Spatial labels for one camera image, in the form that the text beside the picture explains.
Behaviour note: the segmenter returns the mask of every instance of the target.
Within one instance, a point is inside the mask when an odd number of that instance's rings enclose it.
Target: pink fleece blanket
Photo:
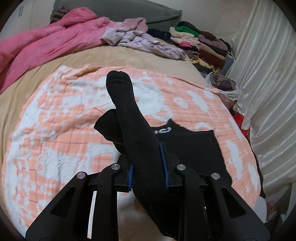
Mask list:
[[[97,18],[86,7],[76,8],[47,27],[24,32],[0,42],[0,93],[26,71],[54,58],[104,44],[109,18]]]

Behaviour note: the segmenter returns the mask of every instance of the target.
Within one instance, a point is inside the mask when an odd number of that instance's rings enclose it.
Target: white curtain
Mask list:
[[[296,180],[296,34],[272,0],[255,0],[234,52],[227,76],[241,91],[235,110],[270,193]]]

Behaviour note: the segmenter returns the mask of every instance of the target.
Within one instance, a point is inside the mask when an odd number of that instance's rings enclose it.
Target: metal pivot bolt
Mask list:
[[[80,173],[78,173],[78,174],[77,174],[77,178],[79,178],[79,179],[83,179],[83,178],[85,178],[85,173],[84,173],[84,172],[80,172]]]
[[[218,180],[219,178],[220,178],[220,175],[218,174],[218,173],[213,173],[212,175],[211,175],[211,177],[213,178],[213,179],[215,179],[215,180]]]
[[[179,165],[177,165],[177,169],[180,170],[180,171],[183,171],[183,170],[186,169],[186,166],[183,165],[183,164],[179,164]]]
[[[118,163],[114,163],[114,164],[112,164],[111,168],[113,170],[118,170],[120,168],[120,165]]]

